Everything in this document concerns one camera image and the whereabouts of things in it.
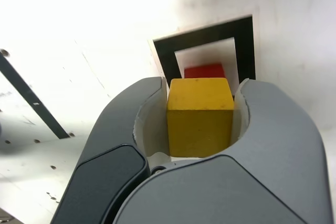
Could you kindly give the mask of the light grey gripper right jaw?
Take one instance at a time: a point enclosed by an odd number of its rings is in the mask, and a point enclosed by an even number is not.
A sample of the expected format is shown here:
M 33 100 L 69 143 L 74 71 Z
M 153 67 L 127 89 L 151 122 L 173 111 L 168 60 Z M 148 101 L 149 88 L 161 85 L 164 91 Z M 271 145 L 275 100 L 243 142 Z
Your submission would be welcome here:
M 115 223 L 329 223 L 322 137 L 277 86 L 245 80 L 229 148 L 139 185 Z

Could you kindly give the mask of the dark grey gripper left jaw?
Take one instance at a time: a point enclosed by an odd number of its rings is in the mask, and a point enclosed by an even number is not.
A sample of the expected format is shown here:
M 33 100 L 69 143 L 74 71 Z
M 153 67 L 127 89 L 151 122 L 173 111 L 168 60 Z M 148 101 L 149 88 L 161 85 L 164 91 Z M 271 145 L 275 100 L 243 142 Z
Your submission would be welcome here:
M 148 158 L 169 155 L 162 77 L 132 84 L 103 109 L 86 141 L 53 223 L 111 223 L 150 174 Z

